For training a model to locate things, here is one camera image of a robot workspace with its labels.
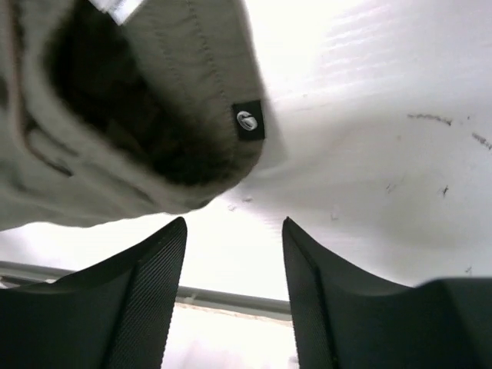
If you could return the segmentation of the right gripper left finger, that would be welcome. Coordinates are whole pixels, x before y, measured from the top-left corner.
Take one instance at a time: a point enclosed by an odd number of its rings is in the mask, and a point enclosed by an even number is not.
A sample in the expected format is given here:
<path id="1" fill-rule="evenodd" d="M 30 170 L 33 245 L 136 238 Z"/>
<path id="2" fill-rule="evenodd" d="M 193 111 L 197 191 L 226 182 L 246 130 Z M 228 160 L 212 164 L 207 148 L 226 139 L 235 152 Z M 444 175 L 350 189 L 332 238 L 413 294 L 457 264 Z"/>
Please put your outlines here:
<path id="1" fill-rule="evenodd" d="M 185 257 L 176 218 L 52 283 L 1 292 L 3 368 L 159 368 Z"/>

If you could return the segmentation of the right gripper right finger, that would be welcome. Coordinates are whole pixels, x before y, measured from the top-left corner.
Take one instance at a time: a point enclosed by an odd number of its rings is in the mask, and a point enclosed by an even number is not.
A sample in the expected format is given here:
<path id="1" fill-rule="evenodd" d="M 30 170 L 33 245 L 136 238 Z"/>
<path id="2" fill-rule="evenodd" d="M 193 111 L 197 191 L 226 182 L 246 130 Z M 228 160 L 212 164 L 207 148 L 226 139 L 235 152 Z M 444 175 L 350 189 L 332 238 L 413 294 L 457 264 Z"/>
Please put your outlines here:
<path id="1" fill-rule="evenodd" d="M 302 368 L 489 368 L 491 280 L 380 278 L 282 224 Z"/>

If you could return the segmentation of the olive green shorts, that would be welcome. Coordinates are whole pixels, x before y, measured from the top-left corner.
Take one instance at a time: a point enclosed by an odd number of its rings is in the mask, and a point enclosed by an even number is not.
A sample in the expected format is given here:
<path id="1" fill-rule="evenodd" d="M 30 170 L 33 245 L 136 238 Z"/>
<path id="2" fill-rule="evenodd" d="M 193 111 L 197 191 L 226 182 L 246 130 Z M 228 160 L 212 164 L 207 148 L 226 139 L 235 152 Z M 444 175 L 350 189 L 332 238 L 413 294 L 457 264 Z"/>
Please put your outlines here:
<path id="1" fill-rule="evenodd" d="M 208 205 L 279 160 L 243 1 L 3 1 L 1 228 Z"/>

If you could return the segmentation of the aluminium front rail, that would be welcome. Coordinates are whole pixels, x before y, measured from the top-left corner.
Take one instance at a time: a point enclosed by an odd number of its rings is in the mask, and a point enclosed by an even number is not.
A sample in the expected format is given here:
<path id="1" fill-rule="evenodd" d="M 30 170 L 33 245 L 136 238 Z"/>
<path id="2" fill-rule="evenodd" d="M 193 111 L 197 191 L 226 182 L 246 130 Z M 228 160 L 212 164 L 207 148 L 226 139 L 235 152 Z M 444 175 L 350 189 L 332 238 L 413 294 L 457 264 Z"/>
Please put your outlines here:
<path id="1" fill-rule="evenodd" d="M 1 262 L 1 278 L 6 279 L 10 284 L 55 281 L 73 273 L 75 271 L 60 268 L 10 261 Z M 183 286 L 178 287 L 176 301 L 182 304 L 269 317 L 281 321 L 291 320 L 291 308 L 288 301 Z"/>

